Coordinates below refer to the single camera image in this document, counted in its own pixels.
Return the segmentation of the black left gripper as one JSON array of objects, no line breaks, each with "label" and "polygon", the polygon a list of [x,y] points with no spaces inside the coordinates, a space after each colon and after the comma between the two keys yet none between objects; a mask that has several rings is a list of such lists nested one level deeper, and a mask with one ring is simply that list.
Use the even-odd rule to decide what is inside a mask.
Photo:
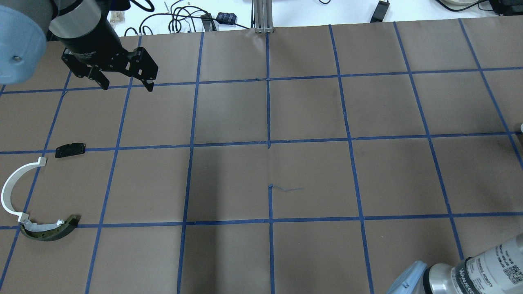
[{"label": "black left gripper", "polygon": [[61,59],[77,78],[89,78],[107,91],[110,81],[105,72],[119,72],[141,81],[148,92],[153,91],[159,67],[144,47],[128,51],[119,40],[105,45],[71,39],[61,41],[65,45]]}]

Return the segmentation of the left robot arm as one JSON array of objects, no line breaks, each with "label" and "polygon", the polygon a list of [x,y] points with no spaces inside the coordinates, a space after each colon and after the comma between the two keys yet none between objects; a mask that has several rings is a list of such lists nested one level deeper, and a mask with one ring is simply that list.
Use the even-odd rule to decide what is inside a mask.
[{"label": "left robot arm", "polygon": [[89,78],[104,90],[110,86],[105,72],[119,72],[140,80],[153,91],[158,65],[145,48],[123,48],[107,19],[112,11],[131,5],[152,12],[148,1],[136,0],[2,0],[1,84],[25,82],[34,75],[46,46],[55,37],[65,46],[61,60],[78,78]]}]

